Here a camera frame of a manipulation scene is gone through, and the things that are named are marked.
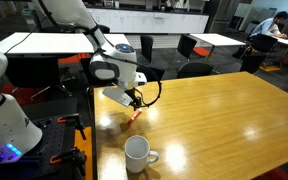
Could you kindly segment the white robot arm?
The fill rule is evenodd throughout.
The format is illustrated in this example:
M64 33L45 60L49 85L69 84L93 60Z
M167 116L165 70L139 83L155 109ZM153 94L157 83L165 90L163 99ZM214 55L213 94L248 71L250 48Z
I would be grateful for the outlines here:
M137 71L137 56L125 43L111 43L101 32L82 0L32 0L48 16L52 24L71 25L76 35L87 42L93 54L89 64L91 74L100 80L117 81L115 88L107 87L103 94L126 107L134 103L127 92L144 85L146 78ZM0 77L8 59L0 51ZM0 93L0 163L14 163L37 146L42 130L33 124L15 98Z

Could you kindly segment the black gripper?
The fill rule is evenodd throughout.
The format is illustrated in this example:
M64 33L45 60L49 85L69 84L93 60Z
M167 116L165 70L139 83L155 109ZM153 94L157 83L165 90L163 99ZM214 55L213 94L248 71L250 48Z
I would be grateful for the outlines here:
M135 89L120 90L121 95L118 101L124 106L132 106L133 110L136 111L142 106L142 98L135 95Z

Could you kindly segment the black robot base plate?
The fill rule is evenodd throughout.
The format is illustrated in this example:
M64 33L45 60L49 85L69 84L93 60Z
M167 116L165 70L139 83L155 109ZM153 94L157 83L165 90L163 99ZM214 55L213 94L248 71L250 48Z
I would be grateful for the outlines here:
M58 123L59 116L36 119L42 139L22 157L13 162L7 152L0 152L0 180L76 180L80 177L71 161L51 165L52 156L75 147L75 126Z

